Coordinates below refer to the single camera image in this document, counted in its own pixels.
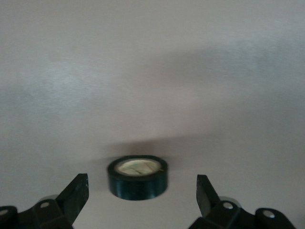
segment white table surface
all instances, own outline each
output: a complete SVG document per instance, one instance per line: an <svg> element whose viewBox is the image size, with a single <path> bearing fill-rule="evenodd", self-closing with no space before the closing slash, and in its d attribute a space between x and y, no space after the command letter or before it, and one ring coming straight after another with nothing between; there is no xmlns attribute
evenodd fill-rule
<svg viewBox="0 0 305 229"><path fill-rule="evenodd" d="M112 158L164 157L169 188L126 201ZM76 229L186 229L196 175L305 228L305 2L0 1L0 206L88 173Z"/></svg>

